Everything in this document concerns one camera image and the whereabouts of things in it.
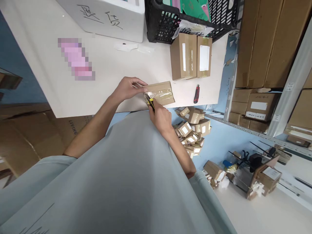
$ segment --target shelf label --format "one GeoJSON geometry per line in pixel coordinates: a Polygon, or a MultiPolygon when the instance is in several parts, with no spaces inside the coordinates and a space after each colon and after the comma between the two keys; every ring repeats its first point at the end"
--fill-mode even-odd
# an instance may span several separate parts
{"type": "Polygon", "coordinates": [[[294,87],[295,83],[288,83],[285,87],[286,91],[291,91],[294,87]]]}
{"type": "Polygon", "coordinates": [[[280,115],[274,114],[272,121],[279,122],[280,121],[280,115]]]}

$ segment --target black plastic crate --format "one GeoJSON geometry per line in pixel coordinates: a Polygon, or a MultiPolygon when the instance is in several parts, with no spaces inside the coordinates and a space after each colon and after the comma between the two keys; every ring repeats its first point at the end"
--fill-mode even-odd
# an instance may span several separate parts
{"type": "Polygon", "coordinates": [[[145,19],[147,24],[147,38],[149,42],[172,44],[172,36],[179,27],[180,21],[201,24],[214,28],[208,35],[213,42],[236,28],[240,0],[234,0],[231,9],[228,8],[230,0],[208,0],[211,22],[204,21],[186,14],[179,9],[163,4],[162,0],[145,0],[145,19]]]}

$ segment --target red utility knife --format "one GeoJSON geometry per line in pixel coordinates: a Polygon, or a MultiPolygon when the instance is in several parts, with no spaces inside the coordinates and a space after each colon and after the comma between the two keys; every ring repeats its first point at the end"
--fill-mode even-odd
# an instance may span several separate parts
{"type": "Polygon", "coordinates": [[[197,85],[196,87],[196,91],[195,91],[195,97],[194,97],[194,103],[196,104],[198,102],[198,99],[199,99],[199,84],[197,85]]]}

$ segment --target person's right hand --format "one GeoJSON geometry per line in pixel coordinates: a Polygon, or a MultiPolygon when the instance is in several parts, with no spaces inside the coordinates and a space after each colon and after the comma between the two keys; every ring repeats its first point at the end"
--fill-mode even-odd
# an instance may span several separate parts
{"type": "Polygon", "coordinates": [[[171,112],[160,105],[155,99],[153,102],[155,113],[153,108],[149,106],[150,120],[164,138],[169,137],[172,133],[175,134],[175,131],[171,125],[171,112]]]}

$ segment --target floor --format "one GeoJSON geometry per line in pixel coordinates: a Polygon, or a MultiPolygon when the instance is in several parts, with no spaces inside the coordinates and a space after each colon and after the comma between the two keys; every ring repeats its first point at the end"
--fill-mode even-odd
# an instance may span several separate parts
{"type": "MultiPolygon", "coordinates": [[[[233,71],[233,63],[227,65],[226,62],[229,59],[234,59],[237,46],[235,41],[236,37],[228,37],[219,101],[218,104],[214,105],[214,109],[220,112],[224,112],[226,106],[229,79],[231,78],[233,71]]],[[[0,104],[47,102],[31,68],[1,13],[0,54],[0,68],[23,77],[22,82],[16,90],[0,89],[0,92],[5,94],[0,104]]],[[[200,106],[199,108],[206,109],[206,106],[200,106]]],[[[182,121],[182,119],[176,115],[173,108],[169,109],[169,111],[172,113],[172,124],[182,121]]],[[[127,114],[128,112],[116,113],[111,125],[122,120],[127,114]]],[[[212,160],[220,165],[225,159],[229,161],[233,160],[234,158],[228,151],[241,152],[242,150],[247,150],[252,154],[253,150],[256,148],[249,143],[249,141],[267,149],[264,144],[258,142],[260,140],[259,137],[252,136],[246,132],[214,120],[211,120],[211,126],[211,134],[205,137],[205,144],[201,154],[193,158],[194,164],[198,170],[201,170],[208,160],[212,160]]]]}

